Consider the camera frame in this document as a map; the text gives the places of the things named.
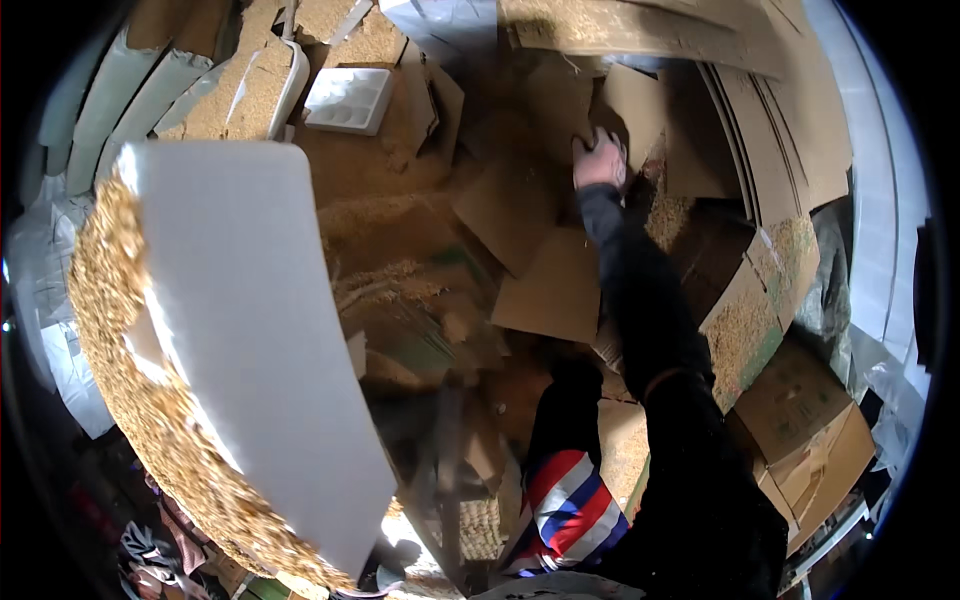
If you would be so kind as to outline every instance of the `red white and blue striped fabric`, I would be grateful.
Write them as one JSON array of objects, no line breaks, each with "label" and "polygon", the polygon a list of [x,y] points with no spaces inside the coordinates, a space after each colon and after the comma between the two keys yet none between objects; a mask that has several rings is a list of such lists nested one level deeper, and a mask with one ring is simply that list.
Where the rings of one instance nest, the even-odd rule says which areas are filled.
[{"label": "red white and blue striped fabric", "polygon": [[599,564],[629,525],[586,452],[563,450],[527,472],[505,575],[533,577]]}]

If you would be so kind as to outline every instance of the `person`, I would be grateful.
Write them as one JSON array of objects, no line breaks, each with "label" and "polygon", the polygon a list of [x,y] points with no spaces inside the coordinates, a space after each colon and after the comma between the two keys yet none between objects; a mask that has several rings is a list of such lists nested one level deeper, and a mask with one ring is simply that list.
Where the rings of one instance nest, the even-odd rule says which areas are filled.
[{"label": "person", "polygon": [[131,600],[227,600],[229,595],[220,581],[198,569],[206,561],[203,547],[210,538],[146,470],[144,481],[159,499],[128,522],[120,536],[117,570],[121,589]]},{"label": "person", "polygon": [[707,340],[641,215],[621,207],[626,149],[597,128],[573,140],[573,184],[618,331],[628,390],[646,409],[650,476],[633,526],[599,477],[603,376],[555,364],[521,467],[521,532],[504,551],[517,580],[478,600],[570,595],[774,598],[786,521],[760,491],[713,401]]}]

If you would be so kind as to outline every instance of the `white styrofoam tray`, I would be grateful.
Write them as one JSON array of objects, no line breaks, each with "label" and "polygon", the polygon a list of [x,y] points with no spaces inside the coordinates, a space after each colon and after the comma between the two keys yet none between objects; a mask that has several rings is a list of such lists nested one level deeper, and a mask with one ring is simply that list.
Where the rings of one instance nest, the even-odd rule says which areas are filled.
[{"label": "white styrofoam tray", "polygon": [[387,69],[321,69],[303,105],[309,110],[304,123],[318,130],[376,135],[393,83]]}]

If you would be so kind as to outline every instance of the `hand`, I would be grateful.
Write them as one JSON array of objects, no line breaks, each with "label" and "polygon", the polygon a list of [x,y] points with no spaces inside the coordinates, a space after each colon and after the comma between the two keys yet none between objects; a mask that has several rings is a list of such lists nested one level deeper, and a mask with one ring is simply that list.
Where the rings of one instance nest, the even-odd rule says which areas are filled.
[{"label": "hand", "polygon": [[609,183],[622,191],[626,181],[627,149],[616,133],[596,128],[592,150],[587,150],[579,137],[573,138],[573,189],[593,183]]}]

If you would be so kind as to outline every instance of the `white plastic sheet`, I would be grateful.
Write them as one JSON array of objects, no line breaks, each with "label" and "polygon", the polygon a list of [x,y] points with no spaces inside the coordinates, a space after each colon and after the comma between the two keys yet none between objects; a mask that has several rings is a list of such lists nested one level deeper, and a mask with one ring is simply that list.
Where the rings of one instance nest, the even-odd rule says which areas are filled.
[{"label": "white plastic sheet", "polygon": [[104,142],[159,57],[159,49],[128,48],[126,27],[110,44],[73,130],[73,150],[66,171],[69,195],[90,189]]},{"label": "white plastic sheet", "polygon": [[77,228],[92,207],[88,197],[67,198],[64,176],[44,178],[39,197],[12,225],[7,267],[28,363],[90,438],[113,426],[113,417],[80,350],[66,279]]}]

